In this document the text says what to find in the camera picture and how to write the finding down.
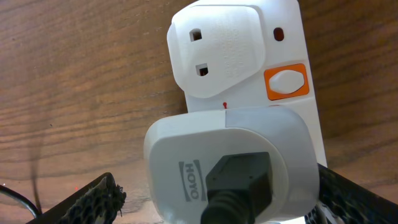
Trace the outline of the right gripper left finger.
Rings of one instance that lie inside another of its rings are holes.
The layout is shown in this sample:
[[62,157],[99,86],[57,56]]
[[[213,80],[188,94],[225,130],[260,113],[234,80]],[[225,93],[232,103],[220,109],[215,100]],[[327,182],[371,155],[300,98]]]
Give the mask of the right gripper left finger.
[[106,172],[27,224],[112,224],[126,197]]

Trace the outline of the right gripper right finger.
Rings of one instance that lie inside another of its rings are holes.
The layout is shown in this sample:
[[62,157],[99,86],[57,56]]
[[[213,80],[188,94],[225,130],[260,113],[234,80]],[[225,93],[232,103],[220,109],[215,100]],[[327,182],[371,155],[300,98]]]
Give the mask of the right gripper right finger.
[[306,224],[397,224],[397,204],[319,165],[320,191]]

